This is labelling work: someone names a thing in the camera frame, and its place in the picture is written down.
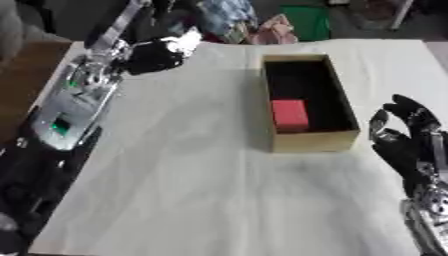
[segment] white tablecloth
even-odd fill
[[[64,62],[81,51],[74,45]],[[330,55],[362,129],[351,151],[266,152],[258,75],[267,53]],[[32,251],[418,255],[399,214],[401,180],[367,140],[368,120],[394,93],[448,125],[448,77],[420,41],[204,43],[178,69],[126,77],[101,141]]]

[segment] green light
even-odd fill
[[[70,124],[60,118],[51,125],[51,129],[57,132],[59,135],[65,136],[70,129]]]
[[[69,81],[68,82],[68,86],[70,86],[70,87],[77,87],[78,84],[75,81]]]

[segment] cardboard box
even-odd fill
[[[327,55],[268,55],[262,63],[272,151],[332,152],[350,149],[359,125]],[[282,133],[275,127],[271,101],[305,102],[309,129]]]

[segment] red cube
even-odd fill
[[[273,100],[272,111],[278,132],[304,132],[309,127],[303,100]]]

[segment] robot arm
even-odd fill
[[[101,121],[123,73],[175,68],[200,43],[194,27],[179,37],[126,41],[123,33],[150,7],[150,0],[120,0],[108,14],[111,25],[92,33],[85,53],[63,69],[16,137],[0,147],[0,255],[25,254],[44,228],[107,129]]]
[[[448,255],[448,134],[426,107],[401,95],[370,121],[373,149],[403,178],[407,199],[401,210],[423,255]],[[388,113],[410,136],[385,128]]]

